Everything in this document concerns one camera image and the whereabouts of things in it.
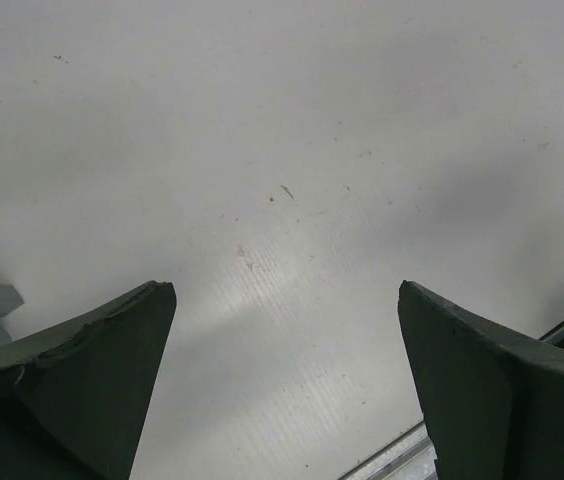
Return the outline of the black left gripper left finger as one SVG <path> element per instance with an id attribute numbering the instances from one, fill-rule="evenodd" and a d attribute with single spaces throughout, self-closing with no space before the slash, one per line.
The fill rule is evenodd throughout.
<path id="1" fill-rule="evenodd" d="M 149 281 L 0 346 L 0 479 L 127 479 L 176 311 Z"/>

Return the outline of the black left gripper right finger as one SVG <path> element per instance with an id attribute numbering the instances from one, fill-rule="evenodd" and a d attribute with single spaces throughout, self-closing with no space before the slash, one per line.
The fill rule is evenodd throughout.
<path id="1" fill-rule="evenodd" d="M 564 479 L 564 321 L 535 339 L 405 281 L 398 317 L 441 479 Z"/>

